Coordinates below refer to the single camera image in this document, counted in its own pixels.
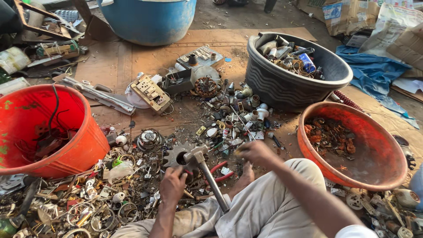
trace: hand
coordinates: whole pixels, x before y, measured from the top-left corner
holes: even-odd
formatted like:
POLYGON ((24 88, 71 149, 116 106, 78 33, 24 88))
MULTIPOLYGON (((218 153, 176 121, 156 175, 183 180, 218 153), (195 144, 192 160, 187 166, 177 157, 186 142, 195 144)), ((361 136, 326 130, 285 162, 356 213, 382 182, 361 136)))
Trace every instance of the hand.
POLYGON ((236 149, 237 155, 250 161, 255 166, 272 169, 275 163, 283 163, 280 158, 263 142, 254 141, 236 149))
POLYGON ((166 169, 165 177, 160 183, 160 199, 162 203, 176 207, 184 194, 185 180, 188 174, 184 173, 179 178, 183 167, 166 169))

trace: blue capacitor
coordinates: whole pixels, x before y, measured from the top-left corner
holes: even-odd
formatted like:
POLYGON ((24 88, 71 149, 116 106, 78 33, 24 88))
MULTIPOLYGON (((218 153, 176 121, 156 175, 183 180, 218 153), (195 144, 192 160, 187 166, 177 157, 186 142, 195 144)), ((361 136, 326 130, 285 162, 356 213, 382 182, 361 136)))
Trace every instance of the blue capacitor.
POLYGON ((310 57, 308 57, 308 55, 306 53, 301 54, 298 57, 299 57, 300 60, 302 60, 302 62, 304 64, 304 70, 307 73, 312 73, 316 70, 316 66, 313 64, 310 57))

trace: foot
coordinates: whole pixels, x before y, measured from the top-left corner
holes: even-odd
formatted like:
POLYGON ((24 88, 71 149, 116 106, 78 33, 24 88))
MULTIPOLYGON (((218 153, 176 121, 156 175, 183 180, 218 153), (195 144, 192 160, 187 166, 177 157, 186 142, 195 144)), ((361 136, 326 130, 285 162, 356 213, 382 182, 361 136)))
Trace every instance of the foot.
POLYGON ((250 183, 254 181, 254 171, 253 166, 250 162, 246 161, 244 167, 242 168, 242 175, 239 180, 232 187, 231 191, 228 193, 231 201, 233 197, 246 188, 250 183))

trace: circuit board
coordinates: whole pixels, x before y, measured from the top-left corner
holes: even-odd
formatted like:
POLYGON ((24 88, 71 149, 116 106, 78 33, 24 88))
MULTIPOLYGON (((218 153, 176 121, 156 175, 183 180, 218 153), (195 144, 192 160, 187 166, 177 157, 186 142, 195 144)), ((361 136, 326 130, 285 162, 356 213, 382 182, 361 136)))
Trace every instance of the circuit board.
POLYGON ((177 58, 176 62, 180 63, 186 69, 192 69, 193 71, 195 71, 198 67, 201 67, 201 66, 217 67, 223 63, 223 60, 224 60, 223 55, 219 54, 215 50, 208 48, 207 46, 203 46, 189 52, 188 54, 181 55, 181 58, 177 58), (212 61, 210 59, 212 53, 216 53, 216 60, 212 61), (196 66, 190 66, 188 64, 188 57, 192 54, 197 56, 198 65, 196 66))

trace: white trousers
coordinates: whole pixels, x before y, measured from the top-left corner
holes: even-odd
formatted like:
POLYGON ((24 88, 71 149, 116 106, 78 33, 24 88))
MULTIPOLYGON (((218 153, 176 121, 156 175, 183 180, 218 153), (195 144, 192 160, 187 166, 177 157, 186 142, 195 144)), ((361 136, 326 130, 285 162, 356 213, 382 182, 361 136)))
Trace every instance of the white trousers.
MULTIPOLYGON (((290 159, 285 164, 326 191, 323 175, 312 161, 290 159)), ((230 207, 226 214, 214 196, 176 212, 173 235, 202 238, 216 232, 219 238, 325 237, 274 172, 252 182, 233 201, 227 194, 223 196, 230 207)), ((131 223, 118 229, 112 238, 146 238, 154 222, 147 219, 131 223)))

